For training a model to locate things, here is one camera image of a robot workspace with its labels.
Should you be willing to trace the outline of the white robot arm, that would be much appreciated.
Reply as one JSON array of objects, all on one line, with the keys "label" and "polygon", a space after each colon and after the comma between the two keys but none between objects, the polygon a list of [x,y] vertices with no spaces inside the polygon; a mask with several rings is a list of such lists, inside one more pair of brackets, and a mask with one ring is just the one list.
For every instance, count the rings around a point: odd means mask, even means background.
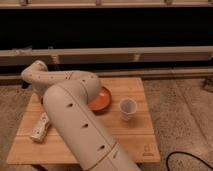
[{"label": "white robot arm", "polygon": [[50,71],[37,60],[21,77],[42,97],[51,124],[84,171],[140,171],[88,107],[101,90],[96,74]]}]

